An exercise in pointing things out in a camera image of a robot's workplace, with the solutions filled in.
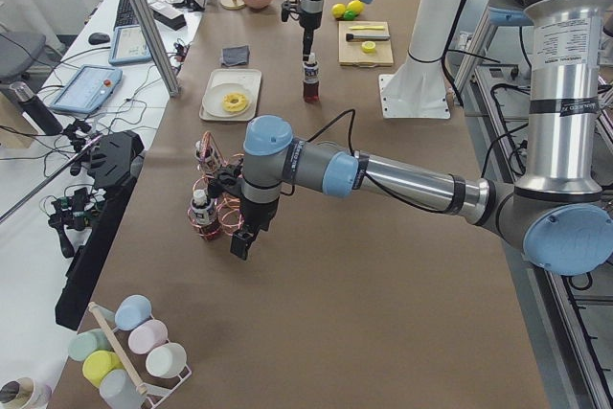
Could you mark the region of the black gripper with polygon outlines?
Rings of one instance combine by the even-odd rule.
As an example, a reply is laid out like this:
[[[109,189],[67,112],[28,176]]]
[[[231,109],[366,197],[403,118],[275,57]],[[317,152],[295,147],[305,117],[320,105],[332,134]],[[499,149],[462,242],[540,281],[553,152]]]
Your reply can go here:
[[[320,27],[319,15],[302,15],[299,20],[303,28],[303,62],[311,61],[311,48],[315,31]]]
[[[271,220],[275,217],[279,205],[279,199],[272,202],[257,203],[242,196],[239,210],[243,222],[233,233],[231,238],[230,252],[241,260],[246,261],[248,251],[256,240],[260,231],[267,231]]]

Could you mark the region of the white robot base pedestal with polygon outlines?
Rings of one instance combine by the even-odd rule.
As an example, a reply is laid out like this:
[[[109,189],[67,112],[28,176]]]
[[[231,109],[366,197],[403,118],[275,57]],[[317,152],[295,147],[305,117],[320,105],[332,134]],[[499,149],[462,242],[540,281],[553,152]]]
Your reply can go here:
[[[448,119],[443,55],[462,0],[420,0],[405,62],[380,77],[386,119]]]

